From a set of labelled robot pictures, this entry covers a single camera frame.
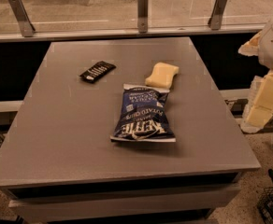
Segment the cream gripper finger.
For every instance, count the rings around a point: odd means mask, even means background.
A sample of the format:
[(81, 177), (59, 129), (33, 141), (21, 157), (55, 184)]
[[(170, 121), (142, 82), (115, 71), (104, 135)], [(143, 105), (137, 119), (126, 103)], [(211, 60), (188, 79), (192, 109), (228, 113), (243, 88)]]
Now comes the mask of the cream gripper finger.
[(260, 32), (255, 34), (249, 41), (240, 46), (238, 53), (244, 56), (257, 56), (260, 36)]

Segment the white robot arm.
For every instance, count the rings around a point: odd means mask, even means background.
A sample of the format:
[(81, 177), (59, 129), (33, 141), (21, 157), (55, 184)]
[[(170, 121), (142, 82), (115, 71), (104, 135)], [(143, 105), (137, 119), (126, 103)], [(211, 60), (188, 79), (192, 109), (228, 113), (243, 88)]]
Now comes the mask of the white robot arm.
[(273, 15), (259, 33), (240, 46), (238, 52), (244, 56), (257, 56), (261, 65), (273, 69)]

